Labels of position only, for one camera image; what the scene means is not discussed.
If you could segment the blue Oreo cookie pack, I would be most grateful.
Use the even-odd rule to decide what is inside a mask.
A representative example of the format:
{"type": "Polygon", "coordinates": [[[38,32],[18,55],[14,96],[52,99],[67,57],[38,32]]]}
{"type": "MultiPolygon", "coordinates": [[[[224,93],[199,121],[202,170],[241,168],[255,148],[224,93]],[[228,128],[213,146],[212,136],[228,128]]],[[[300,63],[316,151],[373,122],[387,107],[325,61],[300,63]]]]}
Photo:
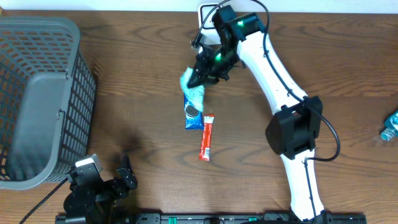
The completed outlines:
{"type": "Polygon", "coordinates": [[[202,112],[197,110],[193,103],[184,96],[185,129],[203,130],[202,112]]]}

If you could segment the grey plastic mesh basket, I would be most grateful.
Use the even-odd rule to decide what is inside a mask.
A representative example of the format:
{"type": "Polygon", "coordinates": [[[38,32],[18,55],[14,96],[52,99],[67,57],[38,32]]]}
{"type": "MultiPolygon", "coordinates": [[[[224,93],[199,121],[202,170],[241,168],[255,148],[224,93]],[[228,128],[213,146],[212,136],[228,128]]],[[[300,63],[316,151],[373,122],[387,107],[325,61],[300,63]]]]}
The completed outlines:
{"type": "Polygon", "coordinates": [[[96,81],[64,17],[1,18],[1,188],[60,182],[86,156],[96,81]]]}

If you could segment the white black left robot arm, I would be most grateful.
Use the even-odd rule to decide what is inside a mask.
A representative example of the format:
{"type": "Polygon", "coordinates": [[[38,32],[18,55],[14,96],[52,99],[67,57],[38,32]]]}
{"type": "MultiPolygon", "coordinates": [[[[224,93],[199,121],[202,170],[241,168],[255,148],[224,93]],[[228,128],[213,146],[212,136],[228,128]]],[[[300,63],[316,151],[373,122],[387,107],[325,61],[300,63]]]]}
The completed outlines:
{"type": "Polygon", "coordinates": [[[135,223],[134,215],[117,207],[116,202],[129,196],[137,188],[127,155],[121,158],[116,169],[118,177],[104,181],[100,172],[103,166],[96,154],[75,162],[68,172],[71,193],[66,197],[64,215],[55,218],[56,223],[135,223]]]}

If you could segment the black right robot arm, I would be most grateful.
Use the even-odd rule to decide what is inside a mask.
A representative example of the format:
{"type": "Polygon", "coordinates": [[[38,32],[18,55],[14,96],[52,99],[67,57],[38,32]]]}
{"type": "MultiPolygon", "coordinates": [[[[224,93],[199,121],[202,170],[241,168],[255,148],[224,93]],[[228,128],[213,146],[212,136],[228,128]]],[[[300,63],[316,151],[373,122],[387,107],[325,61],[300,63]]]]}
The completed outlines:
{"type": "Polygon", "coordinates": [[[266,128],[271,149],[280,156],[290,187],[290,208],[301,221],[310,221],[324,210],[313,162],[323,105],[309,97],[289,75],[269,37],[269,23],[252,12],[238,16],[224,2],[211,4],[207,15],[200,9],[200,30],[192,41],[196,64],[182,77],[182,88],[191,99],[221,79],[228,80],[236,63],[254,75],[272,112],[266,128]]]}

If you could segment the light green snack packet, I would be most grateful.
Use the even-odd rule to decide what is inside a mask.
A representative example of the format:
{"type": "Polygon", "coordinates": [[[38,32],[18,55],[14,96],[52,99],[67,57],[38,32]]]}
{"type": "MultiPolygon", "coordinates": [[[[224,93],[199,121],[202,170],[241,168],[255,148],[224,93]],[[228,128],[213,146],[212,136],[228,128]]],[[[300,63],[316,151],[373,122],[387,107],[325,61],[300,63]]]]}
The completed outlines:
{"type": "Polygon", "coordinates": [[[205,96],[205,87],[203,85],[196,86],[193,88],[188,87],[188,81],[193,74],[193,69],[187,67],[182,76],[180,77],[180,87],[183,91],[183,94],[190,102],[190,104],[199,112],[203,112],[204,110],[204,96],[205,96]]]}

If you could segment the black mounting rail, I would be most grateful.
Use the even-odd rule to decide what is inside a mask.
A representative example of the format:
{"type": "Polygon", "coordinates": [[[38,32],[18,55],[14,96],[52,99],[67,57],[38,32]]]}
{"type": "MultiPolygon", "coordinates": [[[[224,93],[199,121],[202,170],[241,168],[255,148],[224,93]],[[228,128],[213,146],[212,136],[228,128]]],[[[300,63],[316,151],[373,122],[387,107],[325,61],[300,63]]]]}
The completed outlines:
{"type": "Polygon", "coordinates": [[[367,224],[365,215],[335,215],[323,212],[319,216],[301,221],[291,213],[265,213],[263,215],[161,215],[138,213],[122,218],[112,218],[111,223],[133,224],[255,224],[255,223],[303,223],[303,224],[367,224]]]}

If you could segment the teal mouthwash bottle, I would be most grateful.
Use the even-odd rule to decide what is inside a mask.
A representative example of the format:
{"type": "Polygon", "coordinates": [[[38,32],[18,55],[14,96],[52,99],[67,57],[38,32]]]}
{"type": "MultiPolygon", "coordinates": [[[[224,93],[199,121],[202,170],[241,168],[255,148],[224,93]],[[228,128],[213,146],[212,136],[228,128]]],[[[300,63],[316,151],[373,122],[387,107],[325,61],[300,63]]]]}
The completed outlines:
{"type": "Polygon", "coordinates": [[[385,129],[381,132],[380,137],[384,141],[390,141],[397,137],[397,112],[390,115],[385,122],[385,129]]]}

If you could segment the red Nescafe coffee stick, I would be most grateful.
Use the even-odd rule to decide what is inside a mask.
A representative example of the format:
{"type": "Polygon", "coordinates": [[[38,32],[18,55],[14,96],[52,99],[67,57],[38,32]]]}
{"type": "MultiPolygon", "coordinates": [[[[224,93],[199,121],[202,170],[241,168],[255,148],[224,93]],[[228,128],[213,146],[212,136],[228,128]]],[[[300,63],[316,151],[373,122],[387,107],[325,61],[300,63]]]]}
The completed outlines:
{"type": "Polygon", "coordinates": [[[213,129],[215,115],[208,114],[204,117],[204,129],[201,139],[199,159],[203,161],[210,160],[210,146],[211,146],[211,134],[213,129]]]}

